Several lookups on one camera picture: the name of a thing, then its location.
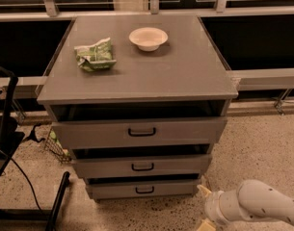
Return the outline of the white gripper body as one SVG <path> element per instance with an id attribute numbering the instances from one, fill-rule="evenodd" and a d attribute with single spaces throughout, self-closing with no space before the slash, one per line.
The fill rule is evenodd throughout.
<path id="1" fill-rule="evenodd" d="M 206 197 L 204 210 L 207 217 L 218 225 L 241 220 L 236 190 L 211 192 Z"/>

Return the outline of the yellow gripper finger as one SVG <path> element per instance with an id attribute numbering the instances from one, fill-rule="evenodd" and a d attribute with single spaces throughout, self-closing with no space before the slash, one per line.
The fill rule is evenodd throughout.
<path id="1" fill-rule="evenodd" d="M 212 194 L 212 191 L 209 190 L 206 186 L 204 185 L 197 185 L 197 188 L 199 189 L 200 193 L 202 194 L 203 197 L 208 197 L 209 195 Z"/>
<path id="2" fill-rule="evenodd" d="M 197 231 L 216 231 L 216 226 L 208 218 L 203 219 Z"/>

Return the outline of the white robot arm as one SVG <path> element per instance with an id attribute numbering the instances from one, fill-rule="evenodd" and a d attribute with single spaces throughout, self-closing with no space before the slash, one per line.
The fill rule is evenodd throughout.
<path id="1" fill-rule="evenodd" d="M 212 192 L 203 185 L 206 218 L 197 231 L 216 231 L 219 225 L 234 221 L 281 220 L 294 226 L 294 198 L 258 180 L 245 180 L 235 190 Z"/>

